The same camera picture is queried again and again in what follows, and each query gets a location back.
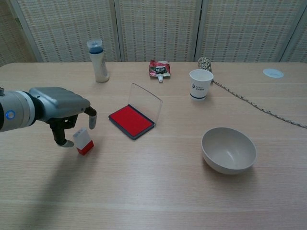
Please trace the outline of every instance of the white bottle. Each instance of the white bottle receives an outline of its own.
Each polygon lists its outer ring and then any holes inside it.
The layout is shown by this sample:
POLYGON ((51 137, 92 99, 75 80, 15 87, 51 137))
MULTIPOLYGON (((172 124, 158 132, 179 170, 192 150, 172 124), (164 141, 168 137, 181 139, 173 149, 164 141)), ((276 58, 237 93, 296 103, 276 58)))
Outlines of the white bottle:
POLYGON ((105 82, 109 80, 109 73, 106 69, 106 62, 104 59, 104 50, 102 48, 102 40, 97 39, 88 41, 87 47, 93 64, 96 82, 105 82))

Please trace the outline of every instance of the red and white block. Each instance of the red and white block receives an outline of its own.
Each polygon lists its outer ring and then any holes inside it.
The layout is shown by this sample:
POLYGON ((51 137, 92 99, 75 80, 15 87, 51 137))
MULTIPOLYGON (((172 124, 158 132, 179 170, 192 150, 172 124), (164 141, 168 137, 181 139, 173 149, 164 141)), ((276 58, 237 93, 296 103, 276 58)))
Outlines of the red and white block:
POLYGON ((81 155, 85 155, 89 150, 94 147, 94 143, 90 138, 86 128, 81 128, 73 135, 75 146, 81 155))

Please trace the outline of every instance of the red ink pad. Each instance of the red ink pad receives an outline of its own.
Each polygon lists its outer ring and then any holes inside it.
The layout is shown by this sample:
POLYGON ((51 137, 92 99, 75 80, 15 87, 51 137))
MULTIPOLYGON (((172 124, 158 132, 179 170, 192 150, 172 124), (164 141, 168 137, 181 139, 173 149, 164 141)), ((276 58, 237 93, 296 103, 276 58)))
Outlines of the red ink pad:
POLYGON ((109 115, 109 119, 133 140, 136 140, 154 127, 152 120, 129 104, 109 115))

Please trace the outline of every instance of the woven screen panel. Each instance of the woven screen panel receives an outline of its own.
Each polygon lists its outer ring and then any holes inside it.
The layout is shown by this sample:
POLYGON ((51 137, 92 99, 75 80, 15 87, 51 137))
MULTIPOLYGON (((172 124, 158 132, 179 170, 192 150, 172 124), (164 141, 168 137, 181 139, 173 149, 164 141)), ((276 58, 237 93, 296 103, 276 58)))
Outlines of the woven screen panel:
POLYGON ((18 0, 44 62, 90 61, 86 42, 102 38, 116 61, 109 0, 18 0))
POLYGON ((0 66, 34 60, 9 6, 5 0, 0 0, 0 66))
POLYGON ((125 61, 193 61, 197 0, 116 0, 125 61))
POLYGON ((307 63, 307 11, 300 22, 301 27, 295 30, 293 34, 294 45, 289 54, 285 57, 287 62, 305 62, 307 63))
POLYGON ((305 0, 210 0, 201 55, 216 62, 274 62, 305 0))

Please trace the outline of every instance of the clear plastic lid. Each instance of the clear plastic lid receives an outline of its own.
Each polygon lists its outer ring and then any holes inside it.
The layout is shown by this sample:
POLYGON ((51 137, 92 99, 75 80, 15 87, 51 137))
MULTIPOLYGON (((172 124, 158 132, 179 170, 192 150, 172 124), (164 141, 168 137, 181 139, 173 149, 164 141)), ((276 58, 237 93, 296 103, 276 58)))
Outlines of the clear plastic lid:
POLYGON ((99 54, 101 53, 103 50, 102 48, 102 40, 101 39, 95 39, 95 40, 90 40, 87 41, 87 47, 88 47, 88 51, 91 54, 99 54))
POLYGON ((132 83, 129 105, 156 124, 160 115, 162 100, 143 87, 132 83))

